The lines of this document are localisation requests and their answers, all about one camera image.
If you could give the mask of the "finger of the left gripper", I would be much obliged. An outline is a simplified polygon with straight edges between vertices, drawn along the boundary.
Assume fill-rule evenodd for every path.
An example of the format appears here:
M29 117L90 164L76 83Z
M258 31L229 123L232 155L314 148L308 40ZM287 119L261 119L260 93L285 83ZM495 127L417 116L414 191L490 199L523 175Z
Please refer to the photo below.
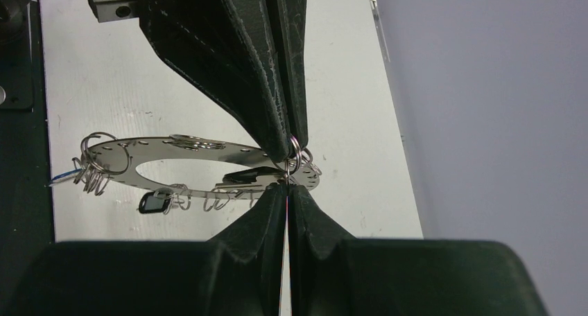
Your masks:
M88 0L98 12L100 0ZM158 58L223 108L276 162L292 155L286 0L124 0Z
M277 52L289 134L301 148L309 142L304 74L307 0L266 0Z

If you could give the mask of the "key with black tag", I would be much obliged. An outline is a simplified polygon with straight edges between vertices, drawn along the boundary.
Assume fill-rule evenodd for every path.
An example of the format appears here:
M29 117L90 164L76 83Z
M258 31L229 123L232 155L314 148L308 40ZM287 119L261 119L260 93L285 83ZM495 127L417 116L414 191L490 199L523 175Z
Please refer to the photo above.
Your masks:
M225 184L253 184L257 181L258 177L263 176L281 177L282 173L277 168L262 166L257 168L250 168L247 170L240 170L233 173L227 173L223 176L222 181Z

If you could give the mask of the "key with blue tag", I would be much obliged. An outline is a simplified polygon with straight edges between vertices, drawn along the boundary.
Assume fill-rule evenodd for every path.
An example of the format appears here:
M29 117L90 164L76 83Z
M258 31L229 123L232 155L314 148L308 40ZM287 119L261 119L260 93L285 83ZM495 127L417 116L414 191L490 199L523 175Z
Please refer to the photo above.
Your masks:
M80 174L81 171L82 171L81 168L77 168L77 169L70 170L68 172L56 175L55 177L53 177L50 180L49 186L55 186L55 185L58 185L58 184L61 184L64 182L71 181L71 180L75 179Z

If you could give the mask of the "metal disc keyring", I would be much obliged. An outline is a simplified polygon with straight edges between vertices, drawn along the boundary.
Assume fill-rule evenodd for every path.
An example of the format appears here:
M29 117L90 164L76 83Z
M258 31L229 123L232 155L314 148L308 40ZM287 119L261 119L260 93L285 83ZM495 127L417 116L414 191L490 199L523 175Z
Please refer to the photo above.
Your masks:
M169 210L187 210L201 199L205 212L233 201L253 205L275 183L290 182L313 190L322 175L308 150L276 164L260 148L182 134L117 138L93 132L80 142L80 153L72 162L74 169L82 169L72 181L82 184L86 193L100 196L108 186L120 184L170 194ZM262 166L277 168L282 176L258 177L253 184L222 181L227 173Z

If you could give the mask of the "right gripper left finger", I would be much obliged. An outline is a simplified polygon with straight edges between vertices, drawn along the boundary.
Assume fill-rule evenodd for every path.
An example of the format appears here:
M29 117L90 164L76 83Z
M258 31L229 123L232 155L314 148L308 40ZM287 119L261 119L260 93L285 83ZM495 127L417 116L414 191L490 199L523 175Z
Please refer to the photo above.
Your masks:
M206 241L74 241L28 267L4 315L278 315L288 189Z

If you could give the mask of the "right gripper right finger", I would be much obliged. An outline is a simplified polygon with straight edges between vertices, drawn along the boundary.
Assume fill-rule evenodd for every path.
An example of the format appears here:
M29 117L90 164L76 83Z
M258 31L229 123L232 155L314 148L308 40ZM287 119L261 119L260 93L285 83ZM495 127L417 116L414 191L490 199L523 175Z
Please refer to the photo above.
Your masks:
M288 195L294 315L546 315L503 243L357 238L303 186Z

